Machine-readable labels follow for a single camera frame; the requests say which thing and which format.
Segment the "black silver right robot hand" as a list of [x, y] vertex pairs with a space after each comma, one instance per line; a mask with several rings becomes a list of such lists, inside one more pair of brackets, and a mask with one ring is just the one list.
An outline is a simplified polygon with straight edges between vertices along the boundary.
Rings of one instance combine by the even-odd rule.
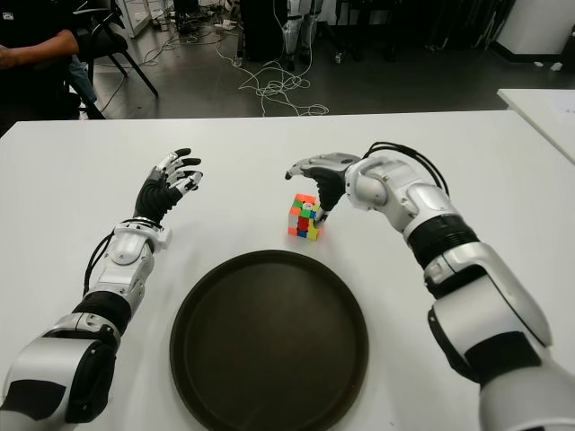
[[304, 158], [294, 163], [286, 172], [285, 179], [300, 175], [312, 179], [318, 188], [319, 209], [314, 226], [323, 225], [346, 190], [346, 173], [360, 158], [353, 154], [330, 153]]

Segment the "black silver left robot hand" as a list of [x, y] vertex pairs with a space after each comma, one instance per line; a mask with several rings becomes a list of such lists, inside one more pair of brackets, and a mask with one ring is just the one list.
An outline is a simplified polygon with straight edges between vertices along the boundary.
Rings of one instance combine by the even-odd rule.
[[199, 187], [203, 173], [196, 166], [200, 164], [190, 148], [168, 153], [152, 168], [138, 192], [134, 217], [159, 226], [184, 195]]

